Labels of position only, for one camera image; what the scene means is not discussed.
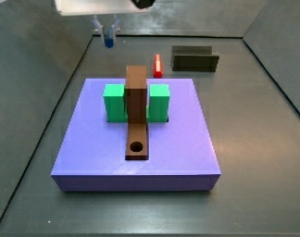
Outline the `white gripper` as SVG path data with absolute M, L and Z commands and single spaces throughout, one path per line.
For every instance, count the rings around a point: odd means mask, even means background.
M 100 39 L 104 39 L 104 29 L 96 15 L 135 13 L 147 10 L 147 8 L 137 9 L 129 0 L 54 0 L 54 6 L 61 16 L 93 15 L 91 23 L 100 35 Z M 119 30 L 120 20 L 113 15 L 113 22 L 111 24 L 112 37 L 116 37 Z

